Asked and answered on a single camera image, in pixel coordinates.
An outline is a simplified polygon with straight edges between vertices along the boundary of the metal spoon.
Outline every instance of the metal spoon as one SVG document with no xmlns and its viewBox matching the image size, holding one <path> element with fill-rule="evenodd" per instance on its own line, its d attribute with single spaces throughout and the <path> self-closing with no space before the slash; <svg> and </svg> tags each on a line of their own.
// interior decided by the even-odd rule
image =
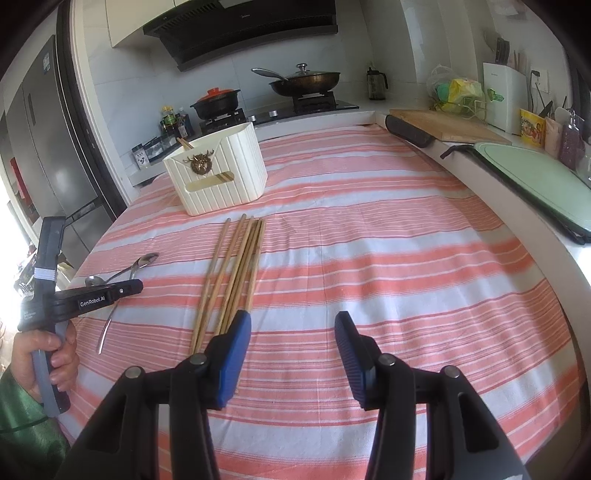
<svg viewBox="0 0 591 480">
<path fill-rule="evenodd" d="M 134 277 L 135 277 L 135 274 L 137 273 L 137 271 L 140 268 L 144 268 L 146 265 L 150 265 L 157 258 L 158 258 L 158 254 L 157 253 L 147 254 L 147 255 L 144 255 L 143 257 L 139 257 L 134 262 L 134 264 L 129 268 L 129 279 L 130 280 L 133 280 Z M 115 304 L 115 306 L 111 310 L 111 313 L 109 313 L 109 316 L 107 318 L 107 321 L 105 323 L 105 326 L 103 327 L 103 331 L 100 333 L 99 343 L 96 344 L 96 353 L 98 355 L 100 355 L 103 352 L 103 345 L 105 344 L 105 338 L 107 336 L 107 330 L 109 329 L 109 325 L 111 325 L 111 320 L 113 319 L 113 313 L 115 312 L 115 310 L 117 309 L 118 306 L 119 306 L 119 302 L 117 302 L 117 304 Z"/>
<path fill-rule="evenodd" d="M 107 278 L 106 280 L 104 280 L 102 277 L 98 276 L 98 275 L 89 275 L 88 277 L 86 277 L 84 279 L 84 284 L 87 287 L 100 287 L 101 285 L 105 285 L 107 283 L 109 283 L 111 280 L 113 280 L 115 277 L 119 277 L 119 275 L 124 274 L 125 272 L 128 272 L 131 270 L 131 268 L 136 264 L 139 263 L 140 266 L 139 268 L 145 267 L 146 265 L 149 265 L 150 263 L 152 263 L 154 260 L 156 260 L 158 258 L 158 254 L 157 253 L 151 253 L 151 254 L 145 254 L 142 255 L 141 257 L 139 257 L 134 263 L 133 265 L 130 265 L 127 268 L 124 268 L 123 270 L 121 270 L 120 272 L 117 272 L 115 275 L 111 275 L 109 278 Z"/>
<path fill-rule="evenodd" d="M 257 75 L 260 75 L 261 77 L 269 77 L 272 79 L 280 79 L 283 80 L 285 82 L 289 82 L 288 78 L 285 78 L 281 73 L 277 73 L 277 72 L 273 72 L 273 70 L 267 70 L 267 69 L 251 69 L 252 73 L 256 73 Z"/>
</svg>

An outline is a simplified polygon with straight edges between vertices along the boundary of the yellow cup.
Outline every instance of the yellow cup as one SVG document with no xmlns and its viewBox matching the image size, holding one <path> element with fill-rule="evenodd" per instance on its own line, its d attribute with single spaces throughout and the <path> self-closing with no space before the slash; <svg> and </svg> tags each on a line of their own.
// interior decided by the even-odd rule
<svg viewBox="0 0 591 480">
<path fill-rule="evenodd" d="M 535 113 L 521 109 L 521 138 L 535 147 L 544 148 L 546 120 Z"/>
</svg>

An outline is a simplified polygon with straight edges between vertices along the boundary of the chopstick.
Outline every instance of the chopstick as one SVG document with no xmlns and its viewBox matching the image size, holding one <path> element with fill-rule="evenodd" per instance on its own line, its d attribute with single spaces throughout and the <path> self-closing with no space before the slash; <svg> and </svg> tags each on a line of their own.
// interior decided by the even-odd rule
<svg viewBox="0 0 591 480">
<path fill-rule="evenodd" d="M 234 315 L 236 315 L 236 311 L 238 310 L 238 306 L 240 305 L 240 300 L 242 299 L 242 290 L 244 287 L 244 280 L 246 279 L 246 274 L 248 272 L 248 267 L 252 260 L 252 253 L 255 248 L 255 244 L 258 238 L 258 234 L 261 230 L 261 221 L 258 220 L 256 222 L 255 228 L 253 228 L 252 234 L 248 239 L 248 246 L 246 247 L 246 253 L 242 257 L 240 262 L 240 269 L 238 271 L 238 279 L 232 289 L 232 296 L 230 298 L 230 304 L 226 311 L 226 316 L 224 318 L 224 324 L 222 326 L 222 333 L 226 333 L 228 327 L 232 323 L 234 319 Z"/>
<path fill-rule="evenodd" d="M 230 241 L 230 246 L 228 247 L 228 251 L 226 252 L 226 256 L 223 259 L 222 266 L 220 267 L 220 271 L 217 274 L 216 282 L 213 285 L 212 294 L 207 301 L 207 307 L 205 308 L 205 314 L 203 318 L 204 327 L 200 328 L 199 335 L 197 337 L 197 343 L 195 346 L 195 352 L 198 352 L 201 349 L 201 344 L 203 343 L 203 337 L 205 336 L 205 332 L 207 330 L 207 326 L 209 324 L 209 317 L 212 315 L 213 306 L 216 303 L 217 294 L 220 290 L 220 286 L 222 285 L 223 277 L 226 273 L 226 268 L 228 267 L 228 262 L 232 257 L 232 252 L 234 247 L 236 246 L 236 242 L 238 241 L 238 235 L 240 230 L 242 230 L 242 225 L 244 225 L 244 221 L 246 220 L 246 213 L 244 213 L 240 217 L 240 221 L 238 222 L 238 226 L 236 227 L 236 231 L 234 235 L 232 235 L 232 240 Z"/>
<path fill-rule="evenodd" d="M 236 281 L 236 275 L 239 275 L 240 266 L 242 264 L 242 256 L 244 254 L 245 248 L 247 248 L 248 242 L 251 237 L 251 229 L 255 220 L 253 217 L 248 219 L 248 223 L 246 224 L 246 230 L 244 231 L 244 235 L 242 237 L 242 242 L 240 243 L 240 249 L 238 250 L 238 255 L 236 256 L 236 263 L 234 263 L 234 267 L 232 268 L 232 273 L 230 274 L 230 280 L 228 281 L 228 286 L 226 287 L 226 293 L 224 295 L 222 308 L 220 310 L 219 320 L 217 322 L 217 326 L 214 332 L 214 335 L 218 335 L 220 332 L 223 332 L 223 324 L 225 316 L 227 315 L 229 309 L 231 308 L 231 299 L 232 293 L 234 291 L 234 285 Z"/>
<path fill-rule="evenodd" d="M 205 275 L 205 281 L 203 283 L 203 288 L 201 289 L 201 298 L 199 299 L 199 309 L 197 310 L 197 316 L 195 317 L 195 324 L 193 325 L 193 336 L 191 337 L 191 347 L 189 349 L 189 355 L 192 355 L 193 353 L 195 353 L 196 350 L 196 346 L 197 346 L 197 338 L 199 337 L 199 334 L 201 332 L 201 330 L 206 330 L 207 329 L 207 323 L 202 323 L 202 319 L 203 319 L 203 313 L 204 313 L 204 308 L 205 308 L 205 304 L 207 301 L 207 294 L 209 292 L 209 287 L 211 285 L 211 276 L 213 271 L 216 268 L 216 263 L 217 263 L 217 259 L 219 258 L 220 255 L 220 250 L 222 248 L 222 243 L 224 240 L 224 237 L 226 236 L 226 233 L 228 232 L 228 227 L 230 226 L 230 218 L 226 218 L 226 221 L 223 224 L 222 227 L 222 233 L 220 233 L 220 238 L 217 240 L 217 244 L 215 246 L 215 249 L 213 250 L 213 256 L 212 256 L 212 260 L 209 263 L 209 267 L 207 268 L 207 273 Z"/>
<path fill-rule="evenodd" d="M 189 142 L 187 142 L 184 138 L 177 137 L 177 142 L 180 143 L 184 147 L 185 150 L 192 150 L 193 149 L 191 144 Z"/>
<path fill-rule="evenodd" d="M 252 270 L 250 279 L 248 280 L 248 293 L 246 294 L 246 306 L 244 307 L 249 313 L 252 310 L 252 299 L 256 288 L 256 275 L 258 274 L 258 264 L 261 258 L 262 239 L 265 236 L 265 225 L 267 224 L 264 218 L 261 218 L 259 222 L 261 225 L 259 227 L 258 237 L 256 238 L 255 256 L 252 259 Z"/>
</svg>

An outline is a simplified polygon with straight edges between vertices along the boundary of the metal bolt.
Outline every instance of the metal bolt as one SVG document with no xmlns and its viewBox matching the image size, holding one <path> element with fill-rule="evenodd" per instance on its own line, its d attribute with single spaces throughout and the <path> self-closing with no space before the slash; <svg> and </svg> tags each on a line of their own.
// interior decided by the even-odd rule
<svg viewBox="0 0 591 480">
<path fill-rule="evenodd" d="M 380 355 L 378 358 L 378 362 L 380 362 L 385 367 L 391 367 L 396 363 L 396 357 L 391 353 L 382 353 L 382 355 Z"/>
<path fill-rule="evenodd" d="M 140 367 L 129 367 L 125 371 L 125 376 L 127 378 L 138 378 L 142 374 L 142 369 Z"/>
<path fill-rule="evenodd" d="M 460 370 L 458 367 L 454 367 L 453 365 L 448 365 L 443 369 L 443 372 L 450 378 L 457 378 L 460 376 Z"/>
<path fill-rule="evenodd" d="M 196 353 L 194 355 L 191 355 L 191 358 L 189 359 L 189 362 L 193 365 L 203 365 L 205 362 L 207 361 L 207 357 L 205 356 L 205 353 Z"/>
</svg>

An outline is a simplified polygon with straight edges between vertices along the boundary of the green cutting board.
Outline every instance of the green cutting board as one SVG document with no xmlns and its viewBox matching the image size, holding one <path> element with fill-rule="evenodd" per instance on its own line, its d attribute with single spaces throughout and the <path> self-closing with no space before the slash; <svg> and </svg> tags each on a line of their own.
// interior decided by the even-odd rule
<svg viewBox="0 0 591 480">
<path fill-rule="evenodd" d="M 474 148 L 539 202 L 591 232 L 591 189 L 568 167 L 528 148 L 494 143 L 478 143 Z"/>
</svg>

